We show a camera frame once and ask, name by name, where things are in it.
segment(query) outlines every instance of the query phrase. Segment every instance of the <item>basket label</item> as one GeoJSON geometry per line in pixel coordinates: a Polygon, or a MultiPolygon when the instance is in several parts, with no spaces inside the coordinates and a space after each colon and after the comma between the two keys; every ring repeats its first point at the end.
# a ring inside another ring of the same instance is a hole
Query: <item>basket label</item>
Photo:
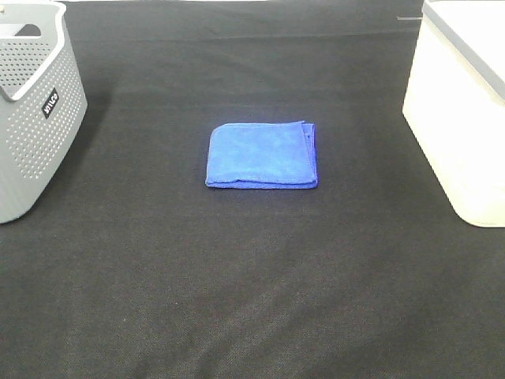
{"type": "Polygon", "coordinates": [[[46,119],[48,119],[49,116],[51,116],[51,113],[53,113],[53,110],[56,107],[56,104],[58,104],[59,100],[60,96],[56,92],[56,88],[53,88],[53,91],[50,93],[49,98],[42,106],[42,113],[44,113],[44,117],[46,119]]]}

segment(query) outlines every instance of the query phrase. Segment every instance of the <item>gray lid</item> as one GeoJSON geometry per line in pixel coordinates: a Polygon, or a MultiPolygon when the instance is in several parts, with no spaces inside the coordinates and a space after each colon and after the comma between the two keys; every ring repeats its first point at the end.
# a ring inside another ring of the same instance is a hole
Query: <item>gray lid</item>
{"type": "Polygon", "coordinates": [[[505,99],[505,1],[425,0],[423,13],[505,99]]]}

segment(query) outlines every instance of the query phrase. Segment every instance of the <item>white storage bin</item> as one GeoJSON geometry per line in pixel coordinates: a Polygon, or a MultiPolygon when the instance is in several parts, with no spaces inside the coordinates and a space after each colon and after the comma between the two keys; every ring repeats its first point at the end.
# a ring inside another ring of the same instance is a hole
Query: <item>white storage bin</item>
{"type": "Polygon", "coordinates": [[[505,227],[505,1],[426,1],[403,114],[454,210],[505,227]]]}

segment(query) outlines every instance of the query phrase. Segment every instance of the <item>towel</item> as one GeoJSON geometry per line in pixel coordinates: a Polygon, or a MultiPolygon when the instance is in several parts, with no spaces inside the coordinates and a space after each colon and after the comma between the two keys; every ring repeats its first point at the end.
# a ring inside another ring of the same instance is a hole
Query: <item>towel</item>
{"type": "Polygon", "coordinates": [[[309,189],[318,184],[316,127],[287,124],[225,124],[211,135],[209,187],[309,189]]]}

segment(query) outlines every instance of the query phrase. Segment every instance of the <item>black fabric surface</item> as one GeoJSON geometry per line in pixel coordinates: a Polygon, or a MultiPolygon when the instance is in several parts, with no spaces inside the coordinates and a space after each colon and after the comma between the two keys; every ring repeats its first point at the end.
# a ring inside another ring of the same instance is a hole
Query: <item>black fabric surface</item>
{"type": "Polygon", "coordinates": [[[505,232],[401,114],[421,3],[68,4],[89,109],[0,227],[0,377],[505,377],[505,232]],[[301,119],[318,189],[205,187],[216,126],[301,119]]]}

